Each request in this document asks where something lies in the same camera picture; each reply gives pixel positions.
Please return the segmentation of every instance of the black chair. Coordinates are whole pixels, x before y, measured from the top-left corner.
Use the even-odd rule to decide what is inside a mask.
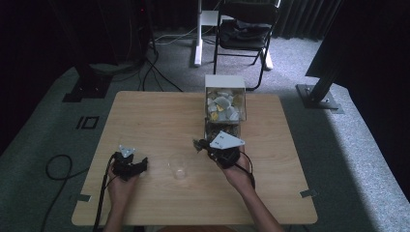
[[[278,8],[272,3],[221,1],[218,13],[217,38],[214,53],[214,74],[217,73],[218,56],[254,57],[252,65],[263,52],[257,89],[262,81],[265,60],[272,31],[278,21]],[[218,48],[252,51],[257,54],[219,53]]]

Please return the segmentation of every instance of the gray carpet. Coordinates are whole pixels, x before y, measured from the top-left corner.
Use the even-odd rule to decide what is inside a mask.
[[[158,41],[157,45],[160,56],[156,67],[161,73],[185,92],[203,92],[204,76],[213,69],[213,45],[204,43],[202,66],[196,68],[193,40],[159,43],[162,42]],[[305,77],[305,72],[319,46],[320,43],[309,40],[272,39],[274,69],[265,72],[261,87],[254,91],[280,97],[307,183],[319,193],[313,197],[318,221],[307,228],[310,231],[409,231],[409,202],[348,91],[337,85],[331,88],[344,114],[304,108],[295,85],[317,82],[317,78]],[[147,56],[154,62],[152,50]],[[218,73],[239,74],[248,86],[254,85],[259,69],[249,66],[250,62],[251,59],[246,58],[222,57]],[[108,65],[95,67],[118,69]],[[87,168],[115,94],[122,90],[142,90],[141,80],[147,71],[145,65],[139,72],[116,75],[104,99],[84,99],[77,103],[62,103],[78,78],[75,69],[55,81],[0,158],[0,231],[41,230],[46,211],[63,184],[47,178],[47,161],[66,154],[73,159],[72,174]],[[145,91],[162,90],[178,91],[159,73],[149,72]],[[96,128],[78,129],[78,121],[83,116],[99,116]],[[56,159],[49,172],[63,177],[68,166],[67,159]],[[69,179],[49,214],[45,231],[91,231],[91,226],[71,223],[85,176]],[[293,226],[292,231],[304,231],[304,228]]]

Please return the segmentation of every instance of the human arm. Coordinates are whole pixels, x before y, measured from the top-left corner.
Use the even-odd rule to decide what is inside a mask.
[[[125,212],[132,198],[138,176],[133,176],[125,182],[112,173],[112,166],[109,167],[108,176],[110,179],[108,192],[111,201],[111,210],[109,211],[103,232],[122,231]]]
[[[240,147],[240,151],[244,152],[243,146]],[[237,163],[246,170],[249,170],[249,161],[244,155],[240,156]],[[252,187],[248,174],[236,166],[223,169],[222,171],[229,184],[241,194],[257,230],[259,232],[282,232],[283,228],[271,212],[269,212]]]

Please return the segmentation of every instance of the metal base plate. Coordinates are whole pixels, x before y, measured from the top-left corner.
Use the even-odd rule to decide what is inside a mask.
[[[299,96],[304,102],[306,108],[319,108],[319,109],[330,109],[334,114],[344,114],[343,109],[339,103],[336,103],[331,92],[328,92],[320,102],[314,102],[310,100],[310,92],[314,88],[314,85],[298,84],[296,89],[299,92]]]
[[[95,89],[92,90],[81,88],[81,80],[79,79],[72,92],[66,94],[63,98],[63,102],[81,102],[82,99],[103,99],[108,91],[111,79],[112,75],[101,77],[100,81],[96,83]]]

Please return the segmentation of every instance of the forearm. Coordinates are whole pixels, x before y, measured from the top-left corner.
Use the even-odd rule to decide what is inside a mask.
[[[253,222],[259,232],[282,232],[283,229],[253,189],[241,192]]]
[[[119,232],[122,231],[125,210],[119,208],[111,208],[108,219],[106,221],[103,232]]]

